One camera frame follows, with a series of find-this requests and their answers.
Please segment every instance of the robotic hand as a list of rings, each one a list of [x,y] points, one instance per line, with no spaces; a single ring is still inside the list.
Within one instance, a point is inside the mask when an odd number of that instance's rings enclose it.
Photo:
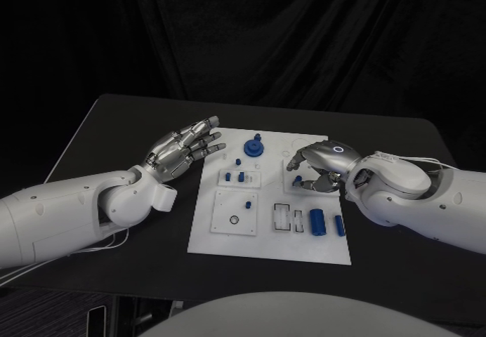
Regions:
[[[0,268],[65,256],[138,225],[152,207],[169,212],[178,192],[164,183],[227,147],[208,147],[221,137],[210,135],[218,125],[214,116],[168,134],[127,171],[47,183],[0,199]]]
[[[334,140],[302,148],[288,170],[306,160],[322,176],[295,186],[334,192],[344,184],[347,199],[371,221],[404,225],[438,241],[486,253],[486,173],[458,170],[432,158],[383,152],[361,157]],[[409,161],[449,168],[426,172]]]

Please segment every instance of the white board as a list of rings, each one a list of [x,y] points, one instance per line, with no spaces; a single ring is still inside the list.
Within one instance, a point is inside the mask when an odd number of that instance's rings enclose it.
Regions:
[[[315,180],[319,177],[308,163],[302,163],[298,171],[288,172],[286,170],[288,162],[296,151],[303,146],[328,140],[328,137],[234,128],[217,128],[217,131],[223,133],[218,143],[227,143],[227,148],[205,159],[188,252],[351,265],[348,240],[347,237],[338,235],[335,225],[335,216],[342,215],[339,192],[325,194],[292,186],[298,175],[303,177],[303,180]],[[253,158],[244,152],[244,143],[254,139],[256,133],[262,134],[264,153],[260,157]],[[221,179],[226,170],[246,172],[247,178],[247,173],[260,172],[262,187],[246,183],[233,183],[231,186],[223,185]],[[239,224],[233,228],[228,221],[233,213],[244,211],[246,198],[239,202],[224,204],[224,210],[220,205],[218,215],[221,214],[221,216],[215,218],[218,191],[224,191],[224,193],[246,192],[249,195],[257,195],[257,204],[253,204],[257,212],[257,224],[254,224],[257,235],[244,229],[246,233],[243,234],[228,233],[228,231],[240,231]],[[289,214],[293,221],[290,231],[275,228],[275,204],[290,205]],[[328,234],[321,237],[312,235],[309,219],[312,209],[322,209],[325,212]],[[295,211],[302,211],[305,232],[296,232]],[[224,233],[213,232],[214,223],[228,226],[230,229],[224,230]]]

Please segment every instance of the black curtain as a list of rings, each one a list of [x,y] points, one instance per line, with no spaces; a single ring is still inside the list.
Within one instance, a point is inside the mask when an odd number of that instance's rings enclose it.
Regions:
[[[427,118],[486,171],[485,0],[6,7],[2,194],[44,181],[103,93]]]

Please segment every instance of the white cable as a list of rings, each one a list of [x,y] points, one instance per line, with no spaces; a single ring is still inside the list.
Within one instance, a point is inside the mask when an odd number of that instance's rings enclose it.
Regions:
[[[401,159],[406,159],[406,160],[410,160],[410,161],[422,161],[425,163],[432,163],[432,164],[438,164],[438,165],[442,165],[442,166],[446,166],[449,167],[451,169],[453,170],[459,170],[458,167],[453,167],[452,165],[448,165],[445,163],[442,163],[438,159],[435,158],[426,158],[426,157],[401,157],[401,156],[397,156],[396,154],[390,154],[390,153],[386,153],[386,152],[381,152],[381,151],[377,151],[378,153],[377,154],[384,154],[387,156],[391,156],[391,157],[396,157],[396,158],[401,158]]]
[[[102,250],[104,250],[104,249],[113,249],[113,248],[120,247],[120,246],[127,242],[127,239],[129,239],[129,229],[130,229],[130,228],[127,228],[127,235],[126,235],[126,237],[125,237],[125,241],[123,241],[120,244],[112,246],[112,244],[114,244],[114,238],[113,238],[112,243],[110,243],[106,247],[81,249],[81,250],[76,251],[74,253],[70,253],[67,256],[70,256],[71,254],[77,254],[77,253],[90,253],[90,252],[93,252],[93,251],[102,251]],[[35,263],[34,263],[32,265],[27,265],[25,267],[22,267],[22,268],[19,268],[18,270],[15,270],[14,272],[11,272],[8,275],[3,275],[3,276],[0,277],[0,279],[5,279],[6,277],[9,277],[9,276],[14,275],[15,273],[18,273],[21,270],[25,270],[27,268],[31,267],[31,269],[28,269],[25,272],[22,272],[21,274],[18,274],[15,277],[12,277],[11,279],[8,279],[8,281],[5,281],[5,282],[0,284],[0,288],[2,288],[11,281],[14,281],[18,277],[24,276],[28,272],[34,271],[37,268],[42,267],[47,263],[54,262],[55,260],[58,260],[58,258],[54,258],[52,260],[48,260],[48,261],[45,261],[45,262],[42,262],[42,263],[40,263],[40,264],[35,264]]]

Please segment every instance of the blue object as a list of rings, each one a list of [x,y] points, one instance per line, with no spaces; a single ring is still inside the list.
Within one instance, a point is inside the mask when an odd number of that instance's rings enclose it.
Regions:
[[[312,234],[316,237],[326,235],[325,212],[322,209],[312,209]]]
[[[345,226],[342,224],[342,216],[337,216],[335,219],[337,219],[338,235],[341,237],[345,237],[347,236],[347,232],[345,232]]]
[[[259,157],[264,153],[264,144],[262,143],[262,135],[257,134],[253,140],[246,142],[243,147],[246,153],[251,157]]]

